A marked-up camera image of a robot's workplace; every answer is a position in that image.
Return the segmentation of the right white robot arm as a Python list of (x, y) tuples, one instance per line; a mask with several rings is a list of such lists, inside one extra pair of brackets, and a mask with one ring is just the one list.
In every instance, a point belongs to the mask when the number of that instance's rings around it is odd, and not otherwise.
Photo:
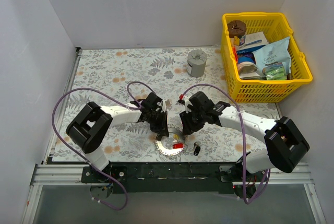
[(260, 151), (247, 152), (230, 170), (242, 181), (272, 168), (291, 173), (310, 149), (298, 127), (288, 117), (275, 120), (241, 113), (229, 103), (214, 103), (202, 91), (189, 99), (180, 96), (178, 102), (185, 107), (180, 113), (183, 135), (199, 131), (205, 124), (213, 124), (238, 130), (266, 145)]

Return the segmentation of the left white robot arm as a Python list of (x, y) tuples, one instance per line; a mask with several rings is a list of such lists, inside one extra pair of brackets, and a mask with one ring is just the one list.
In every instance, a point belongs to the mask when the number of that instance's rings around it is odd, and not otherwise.
[(153, 92), (138, 103), (132, 101), (124, 107), (106, 107), (89, 102), (68, 125), (66, 134), (95, 167), (93, 176), (99, 182), (106, 182), (111, 169), (101, 143), (108, 129), (123, 123), (147, 122), (153, 133), (168, 137), (167, 115), (165, 102)]

